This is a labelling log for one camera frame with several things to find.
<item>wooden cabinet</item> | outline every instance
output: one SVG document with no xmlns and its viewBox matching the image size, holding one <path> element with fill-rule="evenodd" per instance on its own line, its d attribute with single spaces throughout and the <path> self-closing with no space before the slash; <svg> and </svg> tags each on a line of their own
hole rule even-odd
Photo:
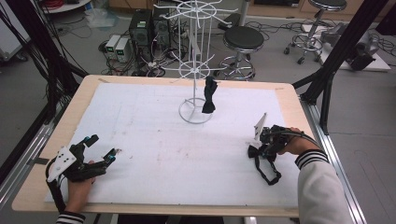
<svg viewBox="0 0 396 224">
<path fill-rule="evenodd" d="M 330 12 L 326 11 L 323 15 L 324 19 L 331 19 L 335 21 L 350 21 L 364 0 L 346 0 L 346 9 L 342 11 Z M 278 18 L 301 18 L 313 19 L 318 9 L 312 7 L 308 0 L 300 0 L 297 7 L 276 7 L 276 6 L 263 6 L 254 5 L 253 1 L 250 4 L 247 14 L 254 16 L 267 16 Z M 396 3 L 396 0 L 389 0 L 384 9 L 379 13 L 375 21 L 381 21 L 387 15 L 388 11 Z"/>
</svg>

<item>stool seat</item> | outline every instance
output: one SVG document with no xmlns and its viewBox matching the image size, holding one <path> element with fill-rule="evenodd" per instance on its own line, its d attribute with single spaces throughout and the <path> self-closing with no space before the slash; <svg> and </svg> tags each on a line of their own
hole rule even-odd
<svg viewBox="0 0 396 224">
<path fill-rule="evenodd" d="M 246 27 L 235 26 L 228 29 L 224 34 L 224 44 L 230 49 L 242 53 L 258 51 L 264 44 L 264 37 L 259 31 Z"/>
<path fill-rule="evenodd" d="M 340 11 L 346 8 L 346 0 L 308 0 L 309 3 L 317 8 L 328 11 Z"/>
</svg>

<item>stool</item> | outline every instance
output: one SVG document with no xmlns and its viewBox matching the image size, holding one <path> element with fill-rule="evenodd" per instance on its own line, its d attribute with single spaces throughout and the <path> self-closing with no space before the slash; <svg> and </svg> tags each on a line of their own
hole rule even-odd
<svg viewBox="0 0 396 224">
<path fill-rule="evenodd" d="M 256 76 L 253 64 L 245 57 L 245 54 L 258 51 L 264 45 L 264 37 L 259 31 L 246 27 L 235 26 L 224 33 L 224 45 L 236 51 L 236 56 L 225 58 L 219 63 L 220 70 L 213 73 L 217 77 L 219 73 L 228 77 L 246 80 Z"/>
<path fill-rule="evenodd" d="M 347 6 L 346 0 L 308 0 L 308 2 L 312 6 L 319 8 L 319 12 L 315 15 L 315 18 L 317 19 L 315 20 L 308 33 L 301 33 L 295 35 L 291 40 L 291 43 L 289 43 L 283 51 L 285 54 L 289 54 L 290 46 L 297 46 L 301 49 L 304 49 L 303 57 L 301 57 L 297 61 L 298 64 L 302 64 L 304 62 L 304 56 L 308 51 L 319 51 L 319 54 L 315 57 L 315 62 L 319 62 L 323 46 L 320 40 L 314 37 L 314 34 L 320 23 L 320 18 L 325 10 L 341 11 Z"/>
</svg>

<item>striped cuff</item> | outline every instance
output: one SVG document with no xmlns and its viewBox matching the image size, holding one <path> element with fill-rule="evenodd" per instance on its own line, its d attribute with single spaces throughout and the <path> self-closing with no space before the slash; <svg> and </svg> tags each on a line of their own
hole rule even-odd
<svg viewBox="0 0 396 224">
<path fill-rule="evenodd" d="M 309 149 L 297 157 L 295 163 L 301 170 L 311 161 L 326 161 L 329 162 L 327 155 L 320 149 Z"/>
<path fill-rule="evenodd" d="M 57 224 L 82 224 L 85 217 L 82 214 L 63 211 L 56 220 Z"/>
</svg>

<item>rotating display stand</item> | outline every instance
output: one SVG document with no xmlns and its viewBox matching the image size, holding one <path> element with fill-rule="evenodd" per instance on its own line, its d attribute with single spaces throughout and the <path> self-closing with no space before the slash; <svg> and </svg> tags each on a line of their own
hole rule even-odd
<svg viewBox="0 0 396 224">
<path fill-rule="evenodd" d="M 175 58 L 179 61 L 178 68 L 164 68 L 165 70 L 174 70 L 180 73 L 180 78 L 186 78 L 193 81 L 193 91 L 192 97 L 190 99 L 184 100 L 178 109 L 179 115 L 188 123 L 200 124 L 209 121 L 212 118 L 212 114 L 202 113 L 202 108 L 205 103 L 204 98 L 197 97 L 197 81 L 205 79 L 209 76 L 211 71 L 221 70 L 221 68 L 211 69 L 208 66 L 210 60 L 213 59 L 215 55 L 209 57 L 209 47 L 210 47 L 210 36 L 212 34 L 212 21 L 213 19 L 230 24 L 217 17 L 217 13 L 221 12 L 235 12 L 235 10 L 227 9 L 217 9 L 214 7 L 215 4 L 221 3 L 222 0 L 213 3 L 206 3 L 197 0 L 182 2 L 175 0 L 179 4 L 176 7 L 160 7 L 157 8 L 172 8 L 175 10 L 175 15 L 164 16 L 165 19 L 173 19 L 178 17 L 177 27 L 178 33 L 181 34 L 181 21 L 180 17 L 185 17 L 190 19 L 189 26 L 189 59 L 183 62 L 181 59 L 181 35 L 178 35 L 178 55 L 172 52 Z M 208 30 L 205 29 L 205 25 L 209 23 Z M 198 55 L 198 34 L 201 35 L 200 50 L 201 53 Z"/>
</svg>

